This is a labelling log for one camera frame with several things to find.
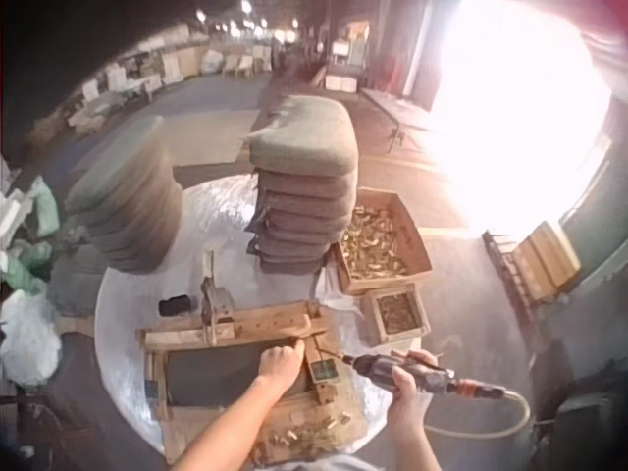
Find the cardboard box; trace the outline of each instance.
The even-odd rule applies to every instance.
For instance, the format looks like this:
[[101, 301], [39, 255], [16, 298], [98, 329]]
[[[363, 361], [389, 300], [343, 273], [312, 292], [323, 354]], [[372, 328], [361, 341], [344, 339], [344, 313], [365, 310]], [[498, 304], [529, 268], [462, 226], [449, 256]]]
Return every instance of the cardboard box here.
[[339, 265], [340, 289], [345, 294], [357, 296], [369, 289], [399, 287], [412, 283], [425, 273], [432, 271], [432, 263], [423, 239], [419, 235], [410, 213], [401, 198], [393, 191], [372, 188], [358, 188], [356, 205], [367, 208], [386, 208], [389, 210], [392, 226], [396, 234], [397, 253], [408, 267], [408, 275], [372, 280], [355, 280], [349, 273], [340, 245], [335, 243], [332, 250]]
[[528, 239], [539, 254], [551, 281], [558, 288], [564, 287], [580, 271], [580, 260], [558, 224], [543, 221]]
[[[387, 332], [382, 316], [379, 300], [384, 297], [399, 294], [405, 294], [407, 296], [416, 327], [400, 332], [389, 333]], [[414, 284], [408, 284], [399, 288], [383, 288], [368, 291], [362, 298], [361, 307], [366, 317], [372, 344], [394, 343], [400, 340], [421, 338], [430, 333], [430, 324]]]
[[525, 282], [530, 296], [535, 301], [550, 300], [558, 289], [551, 281], [541, 258], [529, 239], [525, 239], [512, 251], [517, 268]]

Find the plastic bag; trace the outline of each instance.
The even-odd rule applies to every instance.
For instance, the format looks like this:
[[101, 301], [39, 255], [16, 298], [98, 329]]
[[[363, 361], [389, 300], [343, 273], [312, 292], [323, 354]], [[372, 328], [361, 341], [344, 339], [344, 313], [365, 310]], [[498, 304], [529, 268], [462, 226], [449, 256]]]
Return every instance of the plastic bag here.
[[37, 177], [28, 195], [34, 200], [37, 236], [46, 237], [59, 231], [57, 201], [42, 177]]
[[61, 340], [53, 323], [45, 289], [35, 296], [15, 291], [2, 305], [0, 323], [6, 335], [0, 361], [8, 379], [25, 387], [44, 384], [56, 371]]

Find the wooden pallet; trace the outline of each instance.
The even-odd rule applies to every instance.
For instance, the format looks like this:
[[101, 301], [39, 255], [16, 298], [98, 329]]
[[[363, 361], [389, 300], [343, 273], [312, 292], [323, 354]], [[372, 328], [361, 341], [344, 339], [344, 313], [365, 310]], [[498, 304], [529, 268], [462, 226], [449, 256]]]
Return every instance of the wooden pallet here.
[[543, 350], [550, 339], [536, 315], [539, 303], [532, 299], [512, 256], [512, 251], [518, 243], [512, 235], [493, 234], [490, 231], [482, 234], [482, 240], [503, 282], [528, 348], [533, 352]]
[[332, 311], [316, 302], [237, 311], [217, 325], [217, 344], [198, 318], [162, 319], [138, 332], [146, 352], [146, 397], [162, 429], [166, 458], [175, 462], [187, 446], [221, 413], [217, 408], [180, 407], [170, 403], [167, 363], [170, 352], [218, 348], [294, 336], [305, 342], [305, 364], [313, 388], [280, 400], [257, 437], [251, 460], [267, 466], [289, 460], [311, 460], [337, 451], [366, 434], [361, 400], [352, 372], [319, 348], [339, 351]]

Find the metal table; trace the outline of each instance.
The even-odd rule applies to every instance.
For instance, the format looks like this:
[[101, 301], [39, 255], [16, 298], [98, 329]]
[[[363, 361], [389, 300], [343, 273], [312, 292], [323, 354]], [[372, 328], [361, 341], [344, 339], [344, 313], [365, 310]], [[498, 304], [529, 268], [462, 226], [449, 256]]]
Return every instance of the metal table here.
[[[158, 319], [157, 303], [186, 293], [200, 299], [201, 253], [211, 247], [218, 286], [231, 293], [236, 309], [261, 307], [316, 297], [331, 307], [351, 308], [334, 288], [333, 270], [313, 275], [266, 275], [256, 257], [246, 255], [251, 234], [242, 229], [253, 215], [255, 176], [227, 177], [183, 193], [183, 216], [177, 238], [162, 265], [148, 275], [108, 269], [96, 306], [96, 355], [105, 389], [131, 426], [163, 452], [161, 430], [153, 421], [144, 395], [144, 361], [135, 331]], [[358, 310], [337, 311], [342, 348], [354, 354], [369, 350]], [[355, 376], [368, 422], [367, 436], [346, 448], [355, 452], [384, 427], [391, 395]]]
[[403, 145], [405, 133], [403, 130], [412, 129], [417, 131], [433, 132], [430, 127], [430, 113], [423, 108], [399, 100], [395, 96], [383, 91], [362, 88], [360, 92], [366, 96], [375, 106], [380, 108], [394, 121], [396, 128], [391, 134], [391, 145], [388, 153], [393, 151], [394, 143], [399, 138], [399, 145]]

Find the wooden frame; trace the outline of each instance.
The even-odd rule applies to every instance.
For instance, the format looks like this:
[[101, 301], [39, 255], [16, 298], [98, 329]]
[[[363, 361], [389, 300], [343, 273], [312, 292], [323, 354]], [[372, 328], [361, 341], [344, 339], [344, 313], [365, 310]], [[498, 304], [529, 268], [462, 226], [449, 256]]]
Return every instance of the wooden frame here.
[[[382, 319], [382, 312], [378, 300], [383, 297], [396, 296], [399, 294], [407, 295], [412, 315], [414, 316], [416, 325], [419, 327], [396, 334], [389, 334], [386, 331], [384, 320]], [[393, 343], [400, 340], [423, 337], [430, 333], [430, 324], [427, 314], [425, 313], [423, 303], [416, 292], [416, 286], [414, 284], [408, 284], [399, 288], [375, 289], [367, 292], [362, 298], [362, 312], [367, 318], [369, 332], [375, 344]]]
[[355, 280], [351, 277], [340, 245], [335, 243], [332, 245], [332, 250], [338, 262], [340, 288], [343, 293], [350, 296], [359, 296], [369, 289], [404, 285], [418, 280], [423, 274], [432, 271], [432, 263], [423, 244], [423, 239], [397, 193], [361, 187], [357, 189], [357, 201], [355, 204], [367, 208], [384, 208], [390, 211], [398, 244], [398, 254], [407, 264], [408, 275], [394, 278]]
[[[366, 434], [366, 420], [350, 369], [319, 348], [337, 351], [332, 311], [312, 301], [237, 311], [218, 324], [215, 347], [301, 337], [314, 389], [281, 400], [269, 414], [251, 451], [257, 466], [309, 460], [334, 452]], [[166, 459], [174, 463], [221, 410], [172, 406], [166, 378], [169, 352], [212, 348], [200, 317], [162, 319], [138, 332], [146, 352], [146, 397], [162, 429]]]

